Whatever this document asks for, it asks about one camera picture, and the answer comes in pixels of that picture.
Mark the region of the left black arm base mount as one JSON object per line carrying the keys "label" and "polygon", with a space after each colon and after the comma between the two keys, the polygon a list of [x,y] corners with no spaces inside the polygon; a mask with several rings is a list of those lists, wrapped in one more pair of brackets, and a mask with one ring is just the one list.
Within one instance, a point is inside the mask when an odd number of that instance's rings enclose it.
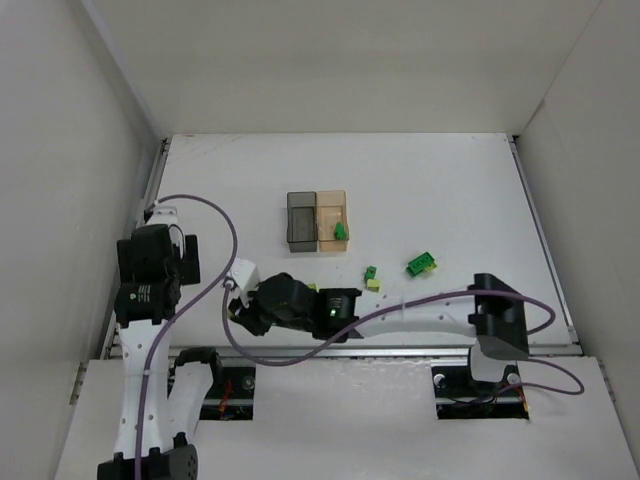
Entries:
{"label": "left black arm base mount", "polygon": [[200,411],[203,421],[250,421],[254,413],[256,369],[225,367],[222,377],[207,392]]}

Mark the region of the aluminium front rail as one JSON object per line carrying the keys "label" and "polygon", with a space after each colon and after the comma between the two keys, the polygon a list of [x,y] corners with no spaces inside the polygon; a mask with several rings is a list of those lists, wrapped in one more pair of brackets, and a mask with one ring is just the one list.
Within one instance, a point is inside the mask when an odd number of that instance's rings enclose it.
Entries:
{"label": "aluminium front rail", "polygon": [[[317,358],[448,358],[465,357],[469,347],[331,347],[316,355]],[[256,357],[284,360],[303,356],[307,350],[293,347],[248,347],[248,351]],[[530,355],[534,357],[574,357],[583,356],[583,350],[579,344],[533,346]]]}

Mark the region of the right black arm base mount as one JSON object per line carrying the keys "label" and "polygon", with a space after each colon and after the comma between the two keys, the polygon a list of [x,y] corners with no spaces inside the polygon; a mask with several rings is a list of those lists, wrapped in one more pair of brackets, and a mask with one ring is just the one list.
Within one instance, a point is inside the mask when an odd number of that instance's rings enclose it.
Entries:
{"label": "right black arm base mount", "polygon": [[497,382],[474,380],[462,365],[433,367],[432,378],[439,420],[529,419],[516,365],[508,365]]}

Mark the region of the pale yellow-green small lego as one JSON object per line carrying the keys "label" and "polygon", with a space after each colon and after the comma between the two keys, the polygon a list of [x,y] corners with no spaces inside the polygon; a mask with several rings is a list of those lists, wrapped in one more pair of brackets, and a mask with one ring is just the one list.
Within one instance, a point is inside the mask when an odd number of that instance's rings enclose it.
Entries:
{"label": "pale yellow-green small lego", "polygon": [[381,283],[378,279],[368,279],[366,281],[366,287],[369,291],[378,292],[381,287]]}

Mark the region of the small dark green lego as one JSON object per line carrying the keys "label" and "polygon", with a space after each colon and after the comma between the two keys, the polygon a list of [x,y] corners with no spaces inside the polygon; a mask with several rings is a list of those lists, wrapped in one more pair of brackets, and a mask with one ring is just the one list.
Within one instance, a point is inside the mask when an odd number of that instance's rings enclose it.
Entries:
{"label": "small dark green lego", "polygon": [[364,273],[364,281],[373,280],[376,277],[377,268],[375,266],[369,266]]}

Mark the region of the grey transparent container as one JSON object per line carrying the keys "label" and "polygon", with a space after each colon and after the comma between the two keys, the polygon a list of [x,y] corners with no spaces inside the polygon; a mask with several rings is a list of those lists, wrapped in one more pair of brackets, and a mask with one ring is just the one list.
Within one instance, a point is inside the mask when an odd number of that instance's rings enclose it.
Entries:
{"label": "grey transparent container", "polygon": [[288,192],[287,244],[291,253],[317,251],[316,193]]}

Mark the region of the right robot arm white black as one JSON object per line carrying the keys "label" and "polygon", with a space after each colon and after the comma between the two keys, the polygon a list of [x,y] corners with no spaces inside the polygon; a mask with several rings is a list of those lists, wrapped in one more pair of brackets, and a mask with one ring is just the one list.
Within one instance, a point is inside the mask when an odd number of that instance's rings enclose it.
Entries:
{"label": "right robot arm white black", "polygon": [[378,299],[370,313],[357,288],[315,290],[286,273],[242,292],[223,309],[223,327],[237,324],[256,337],[278,327],[308,333],[317,355],[332,344],[395,333],[451,334],[472,339],[475,381],[498,382],[510,364],[528,358],[525,298],[498,277],[481,273],[464,290],[422,299]]}

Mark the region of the orange transparent container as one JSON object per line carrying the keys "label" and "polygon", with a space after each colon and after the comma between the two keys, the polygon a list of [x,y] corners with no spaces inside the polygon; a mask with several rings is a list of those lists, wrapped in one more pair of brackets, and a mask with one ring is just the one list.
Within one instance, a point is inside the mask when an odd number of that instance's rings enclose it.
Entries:
{"label": "orange transparent container", "polygon": [[[347,217],[347,198],[344,190],[318,191],[316,193],[317,232],[321,252],[342,253],[348,248],[349,226]],[[342,222],[348,238],[336,240],[334,228]]]}

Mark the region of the dark green square lego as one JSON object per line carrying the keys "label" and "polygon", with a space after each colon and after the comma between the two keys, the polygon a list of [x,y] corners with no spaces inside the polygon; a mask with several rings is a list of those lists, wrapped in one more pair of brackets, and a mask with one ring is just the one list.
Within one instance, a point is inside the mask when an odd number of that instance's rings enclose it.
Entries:
{"label": "dark green square lego", "polygon": [[342,222],[337,222],[335,224],[334,238],[339,241],[346,240],[348,238],[346,229]]}

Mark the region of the dark green long lego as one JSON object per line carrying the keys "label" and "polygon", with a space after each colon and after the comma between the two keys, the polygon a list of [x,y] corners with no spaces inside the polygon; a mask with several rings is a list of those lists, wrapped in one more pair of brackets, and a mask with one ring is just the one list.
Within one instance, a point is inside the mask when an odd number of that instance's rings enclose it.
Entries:
{"label": "dark green long lego", "polygon": [[431,262],[435,262],[434,257],[429,252],[424,252],[408,262],[406,272],[410,277],[416,277],[425,272],[425,267]]}

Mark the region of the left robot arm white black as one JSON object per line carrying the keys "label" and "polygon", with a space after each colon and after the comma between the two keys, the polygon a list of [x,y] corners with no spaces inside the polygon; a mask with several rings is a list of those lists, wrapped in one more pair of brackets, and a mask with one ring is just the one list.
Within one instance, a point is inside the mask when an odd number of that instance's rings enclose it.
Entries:
{"label": "left robot arm white black", "polygon": [[124,390],[111,459],[100,479],[194,479],[193,436],[206,394],[221,371],[212,347],[169,362],[169,327],[184,285],[200,281],[198,243],[175,224],[151,224],[117,243],[120,286],[114,303]]}

